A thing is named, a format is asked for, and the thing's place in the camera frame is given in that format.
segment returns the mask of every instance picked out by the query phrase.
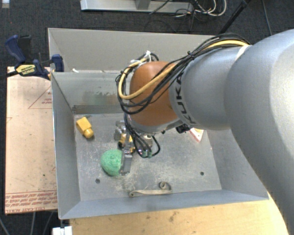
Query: wooden board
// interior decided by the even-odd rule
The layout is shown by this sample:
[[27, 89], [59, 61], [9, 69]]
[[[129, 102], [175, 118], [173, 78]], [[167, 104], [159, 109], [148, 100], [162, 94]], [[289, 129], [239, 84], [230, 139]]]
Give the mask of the wooden board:
[[287, 235], [270, 200], [72, 219], [74, 235]]

